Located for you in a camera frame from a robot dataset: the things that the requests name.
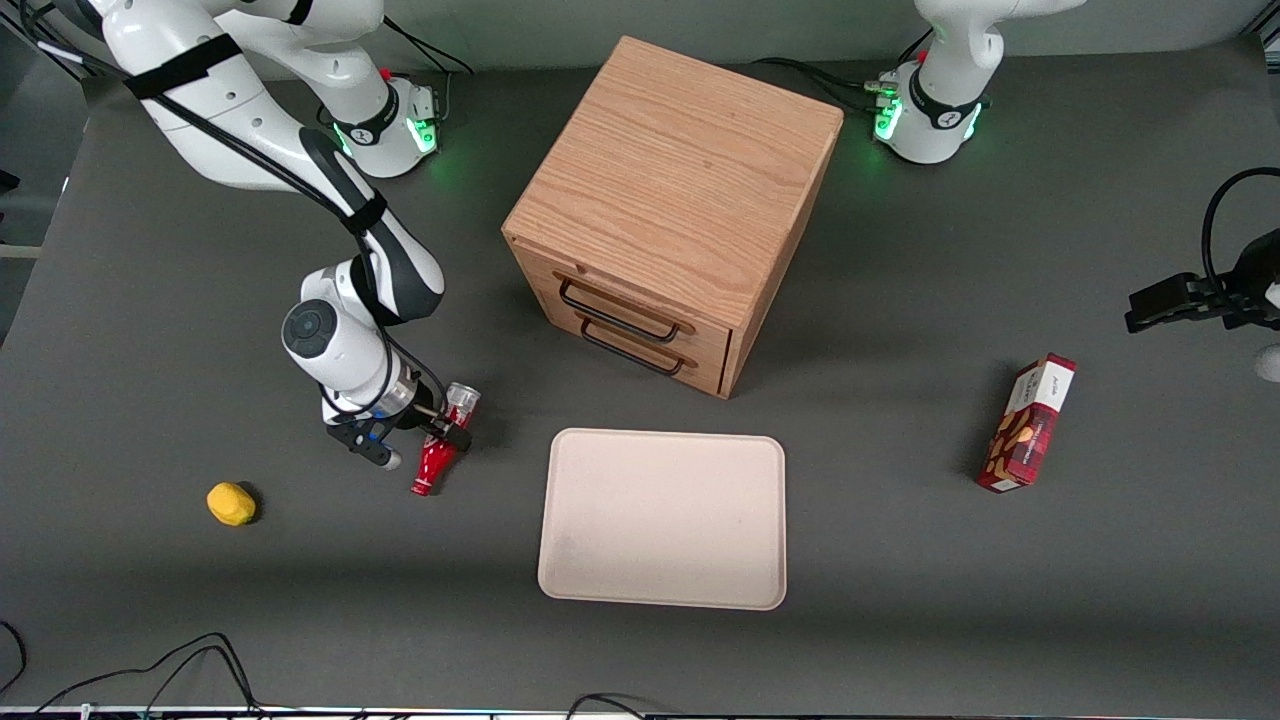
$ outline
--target plastic tray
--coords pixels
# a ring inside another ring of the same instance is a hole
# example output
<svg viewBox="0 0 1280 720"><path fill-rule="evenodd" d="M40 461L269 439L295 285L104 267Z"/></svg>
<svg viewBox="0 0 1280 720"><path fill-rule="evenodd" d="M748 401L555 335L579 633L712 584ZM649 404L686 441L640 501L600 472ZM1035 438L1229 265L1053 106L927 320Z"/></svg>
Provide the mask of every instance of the plastic tray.
<svg viewBox="0 0 1280 720"><path fill-rule="evenodd" d="M563 430L538 584L562 600L773 610L787 592L785 495L773 438Z"/></svg>

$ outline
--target metal handle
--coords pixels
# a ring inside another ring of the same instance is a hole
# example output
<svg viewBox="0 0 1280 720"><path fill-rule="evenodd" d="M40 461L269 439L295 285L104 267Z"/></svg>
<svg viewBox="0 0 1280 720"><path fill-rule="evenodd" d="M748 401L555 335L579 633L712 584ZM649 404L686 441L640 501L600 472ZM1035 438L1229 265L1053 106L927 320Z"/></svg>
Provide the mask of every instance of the metal handle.
<svg viewBox="0 0 1280 720"><path fill-rule="evenodd" d="M608 350L609 352L617 355L618 357L626 357L627 360L631 360L632 363L635 363L636 365L640 365L641 368L645 368L648 370L653 370L654 373L658 373L659 375L667 375L669 378L669 377L675 375L676 373L678 373L681 370L681 368L685 366L685 359L684 357L676 357L676 365L673 368L663 368L662 365L655 365L655 364L645 360L644 357L639 357L636 355L631 355L630 352L627 352L626 350L622 350L621 347L617 347L614 345L609 345L608 342L604 342L603 340L600 340L598 337L591 337L586 332L586 328L589 328L590 325L591 325L591 318L582 318L582 329L579 331L579 334L582 336L582 340L585 340L586 342L590 342L591 345L594 345L596 347L602 347L604 350Z"/></svg>
<svg viewBox="0 0 1280 720"><path fill-rule="evenodd" d="M571 284L572 284L572 282L568 278L564 278L564 281L561 282L561 300L564 301L564 305L568 305L570 307L577 310L579 313L582 313L584 315L594 318L594 319L596 319L596 320L599 320L599 322L602 322L602 323L604 323L607 325L613 325L614 328L618 328L621 331L626 331L626 332L628 332L631 334L640 336L640 337L648 340L649 342L657 342L658 345L667 345L668 342L676 340L676 333L680 332L680 324L678 323L672 323L669 333L667 333L664 336L662 336L662 334L653 334L652 332L649 332L649 331L646 331L644 328L640 328L640 327L632 325L631 323L628 323L628 322L626 322L626 320L623 320L621 318L614 318L613 315L609 315L608 313L602 313L600 310L596 310L595 307L591 307L590 305L586 305L584 302L580 302L580 301L573 300L572 297L570 297L568 296L568 288L570 288Z"/></svg>

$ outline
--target yellow lemon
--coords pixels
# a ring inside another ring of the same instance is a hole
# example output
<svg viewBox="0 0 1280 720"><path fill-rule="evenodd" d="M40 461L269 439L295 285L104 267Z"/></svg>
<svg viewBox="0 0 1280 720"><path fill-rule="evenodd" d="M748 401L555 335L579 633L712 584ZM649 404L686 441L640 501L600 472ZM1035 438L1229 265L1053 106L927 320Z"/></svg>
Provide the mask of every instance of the yellow lemon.
<svg viewBox="0 0 1280 720"><path fill-rule="evenodd" d="M236 483L218 483L205 497L209 511L224 525L243 525L253 519L257 503Z"/></svg>

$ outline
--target red plastic bottle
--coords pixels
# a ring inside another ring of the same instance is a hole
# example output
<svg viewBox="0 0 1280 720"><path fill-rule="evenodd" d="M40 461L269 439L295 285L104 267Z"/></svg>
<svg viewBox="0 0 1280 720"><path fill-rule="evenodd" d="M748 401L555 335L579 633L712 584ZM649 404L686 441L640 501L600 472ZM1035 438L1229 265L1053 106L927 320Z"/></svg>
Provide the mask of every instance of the red plastic bottle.
<svg viewBox="0 0 1280 720"><path fill-rule="evenodd" d="M465 384L452 383L444 397L449 404L449 420L460 427L467 427L471 415L475 414L476 402L480 401L480 393ZM411 488L413 493L424 497L430 495L435 480L453 462L457 454L458 448L452 443L438 437L428 437L422 443L422 462L417 466L417 478L413 479Z"/></svg>

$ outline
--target gray tabletop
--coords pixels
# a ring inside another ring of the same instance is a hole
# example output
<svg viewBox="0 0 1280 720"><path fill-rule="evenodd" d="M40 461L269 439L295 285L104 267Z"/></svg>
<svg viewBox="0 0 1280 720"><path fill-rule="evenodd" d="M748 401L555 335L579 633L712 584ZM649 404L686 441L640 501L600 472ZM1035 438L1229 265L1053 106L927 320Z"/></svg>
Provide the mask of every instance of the gray tabletop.
<svg viewBox="0 0 1280 720"><path fill-rule="evenodd" d="M1217 184L1280 160L1256 44L1010 60L943 167L895 160L851 118L727 402L554 331L498 232L591 77L457 78L443 152L376 183L449 282L398 337L484 392L475 450L426 500L412 468L325 436L279 346L301 278L349 238L301 197L204 181L120 88L90 88L0 351L0 615L32 656L6 701L218 629L285 705L556 710L621 691L700 712L1280 714L1280 388L1251 368L1272 336L1130 337L1121 319L1129 292L1197 268ZM310 117L305 91L276 90ZM1222 264L1275 227L1275 191L1226 202ZM989 495L973 477L1012 373L1051 351L1080 369L1041 480ZM566 427L777 438L786 602L545 597ZM221 480L261 491L260 523L209 516ZM210 664L166 702L234 698Z"/></svg>

